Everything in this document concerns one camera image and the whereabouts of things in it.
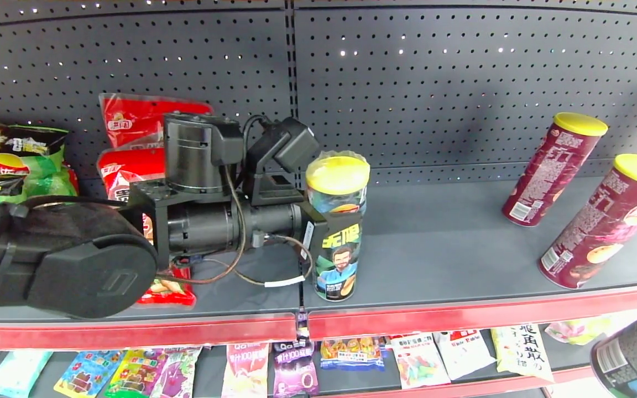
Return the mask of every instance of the pegboard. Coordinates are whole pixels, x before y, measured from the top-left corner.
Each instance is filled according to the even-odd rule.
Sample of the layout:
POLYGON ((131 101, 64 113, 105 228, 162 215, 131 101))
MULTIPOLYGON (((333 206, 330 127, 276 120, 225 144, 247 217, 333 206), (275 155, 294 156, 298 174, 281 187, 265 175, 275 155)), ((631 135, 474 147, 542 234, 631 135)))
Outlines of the pegboard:
MULTIPOLYGON (((43 2, 39 12, 46 4, 79 5, 43 2)), ((240 121, 251 113, 285 118, 291 113, 287 70, 281 10, 202 9, 10 23, 0 25, 0 121, 70 129, 66 160, 81 179, 96 179, 97 156, 109 148, 99 93, 207 101, 216 114, 240 121)))
POLYGON ((375 168, 525 162, 559 111, 610 125, 591 159, 637 153, 637 15, 305 8, 296 42, 299 117, 375 168))

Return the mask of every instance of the store shelf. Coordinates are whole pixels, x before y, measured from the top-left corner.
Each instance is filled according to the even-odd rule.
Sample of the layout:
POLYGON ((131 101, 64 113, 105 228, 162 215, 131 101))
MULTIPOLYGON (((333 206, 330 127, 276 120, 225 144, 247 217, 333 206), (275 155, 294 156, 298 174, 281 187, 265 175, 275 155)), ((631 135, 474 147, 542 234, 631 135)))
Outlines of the store shelf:
POLYGON ((304 285, 317 339, 543 323, 637 309, 637 235, 581 290, 536 261, 599 178, 575 179, 538 227, 500 207, 514 181, 371 186, 356 293, 326 302, 304 285))
MULTIPOLYGON (((194 277, 217 275, 204 264, 194 277)), ((296 254, 285 244, 248 252, 238 270, 259 280, 298 275, 296 254)), ((79 322, 29 307, 0 307, 0 350, 104 350, 158 345, 288 341, 296 337, 296 286, 265 289, 230 274, 195 286, 197 304, 180 308, 132 308, 103 320, 79 322)))
MULTIPOLYGON (((495 358, 493 340, 488 330, 482 331, 483 339, 488 345, 490 354, 495 358)), ((549 357, 557 383, 592 376, 589 366, 589 353, 595 342, 578 346, 559 343, 543 334, 545 350, 549 357)), ((319 358, 314 358, 318 369, 318 381, 321 385, 320 396, 334 398, 385 398, 405 396, 408 398, 460 398, 463 396, 480 396, 497 394, 503 391, 528 390, 544 387, 551 383, 538 378, 524 377, 514 373, 498 373, 493 365, 477 370, 453 382, 452 385, 423 387, 414 390, 400 390, 397 363, 390 351, 385 358, 385 371, 346 372, 340 370, 321 370, 319 358)))

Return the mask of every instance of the red snack bag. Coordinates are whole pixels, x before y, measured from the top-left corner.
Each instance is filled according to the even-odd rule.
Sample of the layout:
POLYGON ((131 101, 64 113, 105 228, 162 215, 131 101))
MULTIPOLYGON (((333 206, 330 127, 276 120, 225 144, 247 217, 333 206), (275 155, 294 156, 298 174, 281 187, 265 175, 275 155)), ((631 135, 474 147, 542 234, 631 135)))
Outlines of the red snack bag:
POLYGON ((100 108, 113 148, 164 146, 164 113, 213 113, 207 103, 160 96, 102 93, 100 108))

